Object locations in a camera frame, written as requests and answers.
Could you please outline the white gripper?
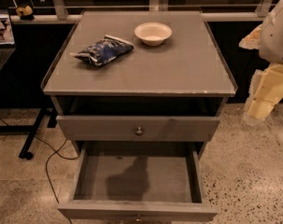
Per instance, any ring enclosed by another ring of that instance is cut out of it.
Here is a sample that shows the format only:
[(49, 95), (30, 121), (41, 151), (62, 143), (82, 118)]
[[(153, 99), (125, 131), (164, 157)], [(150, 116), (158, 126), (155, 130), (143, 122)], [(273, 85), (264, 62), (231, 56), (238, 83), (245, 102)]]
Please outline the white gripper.
[(257, 26), (241, 39), (242, 49), (258, 49), (260, 57), (271, 64), (256, 70), (245, 102), (243, 121), (250, 126), (262, 123), (283, 99), (283, 0)]

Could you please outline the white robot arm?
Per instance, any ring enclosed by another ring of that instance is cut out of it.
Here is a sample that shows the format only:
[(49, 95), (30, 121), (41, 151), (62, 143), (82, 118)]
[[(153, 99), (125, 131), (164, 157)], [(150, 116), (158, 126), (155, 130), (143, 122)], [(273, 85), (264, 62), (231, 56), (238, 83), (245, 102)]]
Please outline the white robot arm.
[(283, 0), (240, 41), (239, 47), (256, 49), (269, 62), (263, 71), (256, 70), (250, 81), (243, 121), (253, 126), (265, 121), (283, 99)]

